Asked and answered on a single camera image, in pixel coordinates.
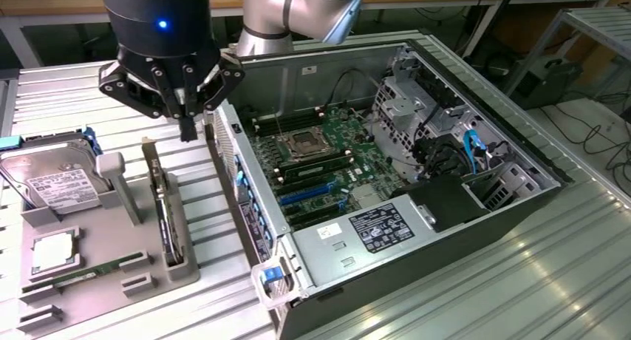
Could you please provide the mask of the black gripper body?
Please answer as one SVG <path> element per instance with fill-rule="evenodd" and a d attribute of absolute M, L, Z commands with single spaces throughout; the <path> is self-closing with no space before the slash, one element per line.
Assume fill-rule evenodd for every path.
<path fill-rule="evenodd" d="M 210 0 L 103 0 L 119 44 L 116 61 L 158 89 L 150 70 L 160 67 L 190 117 L 190 64 L 198 53 L 216 53 Z"/>

